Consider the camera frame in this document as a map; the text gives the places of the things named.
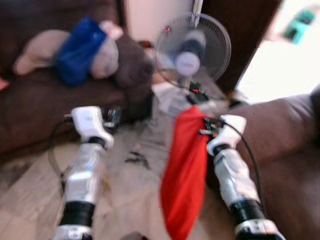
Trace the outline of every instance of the brown sofa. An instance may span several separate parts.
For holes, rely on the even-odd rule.
[[[28,40],[48,29],[71,31],[84,16],[117,23],[116,1],[0,0],[0,76],[11,83],[0,92],[0,162],[43,150],[53,127],[76,106],[122,106],[127,122],[150,113],[154,68],[127,34],[116,41],[119,68],[108,79],[88,79],[82,86],[68,88],[52,69],[26,76],[12,73],[12,65]]]
[[[320,134],[320,88],[311,96],[239,106],[228,114],[247,119],[244,137],[260,167],[269,217],[288,240],[320,239],[320,145],[316,143]],[[255,180],[248,151],[243,143],[237,148]],[[212,171],[212,161],[208,164],[208,185],[218,196],[219,184]],[[215,204],[224,205],[221,199]],[[212,227],[220,227],[216,229],[217,239],[232,239],[219,238],[227,230],[234,230],[226,207],[221,211],[224,212],[221,216],[229,216],[217,217]]]

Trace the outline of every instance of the electric fan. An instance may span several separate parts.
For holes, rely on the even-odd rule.
[[[170,22],[155,43],[155,66],[191,104],[224,100],[215,82],[226,71],[231,42],[211,16],[189,13]]]

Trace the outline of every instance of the green object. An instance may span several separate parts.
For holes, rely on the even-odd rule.
[[[304,10],[300,12],[286,28],[283,36],[291,40],[293,44],[298,45],[301,43],[305,32],[310,27],[311,23],[315,20],[316,15],[309,11]]]

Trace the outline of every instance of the blue bag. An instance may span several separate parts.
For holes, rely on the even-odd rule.
[[[86,81],[94,57],[106,37],[106,33],[89,17],[75,27],[55,60],[55,69],[66,85],[75,87]]]

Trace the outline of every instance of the red cloth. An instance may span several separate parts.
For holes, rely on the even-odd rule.
[[[185,240],[202,207],[208,136],[205,115],[196,106],[182,112],[175,122],[173,143],[161,184],[161,204],[166,229],[173,240]]]

